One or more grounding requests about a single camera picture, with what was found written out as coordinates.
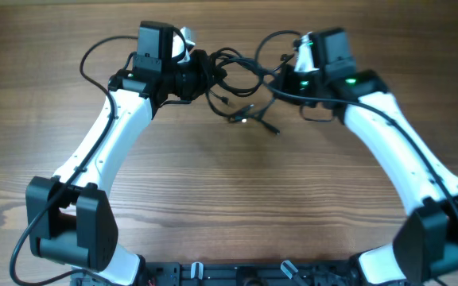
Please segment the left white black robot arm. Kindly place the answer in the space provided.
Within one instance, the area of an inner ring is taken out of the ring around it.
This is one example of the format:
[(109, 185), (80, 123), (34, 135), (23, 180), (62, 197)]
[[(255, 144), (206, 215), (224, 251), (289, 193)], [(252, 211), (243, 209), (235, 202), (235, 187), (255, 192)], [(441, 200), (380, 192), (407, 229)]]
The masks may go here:
[(141, 285), (143, 257), (118, 243), (109, 196), (118, 170), (157, 110), (188, 104), (215, 83), (191, 30), (143, 21), (137, 48), (103, 88), (106, 101), (80, 146), (25, 191), (23, 240), (34, 256), (68, 265), (73, 285)]

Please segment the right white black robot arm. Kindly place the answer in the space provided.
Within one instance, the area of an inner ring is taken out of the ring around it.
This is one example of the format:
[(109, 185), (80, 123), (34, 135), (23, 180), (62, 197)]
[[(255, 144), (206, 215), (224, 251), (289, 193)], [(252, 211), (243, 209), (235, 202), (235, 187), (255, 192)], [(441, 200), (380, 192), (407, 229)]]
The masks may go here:
[(458, 176), (408, 123), (376, 71), (359, 70), (347, 33), (297, 34), (294, 64), (283, 64), (270, 90), (302, 107), (322, 104), (370, 150), (389, 177), (406, 221), (392, 242), (355, 256), (368, 285), (439, 281), (458, 271)]

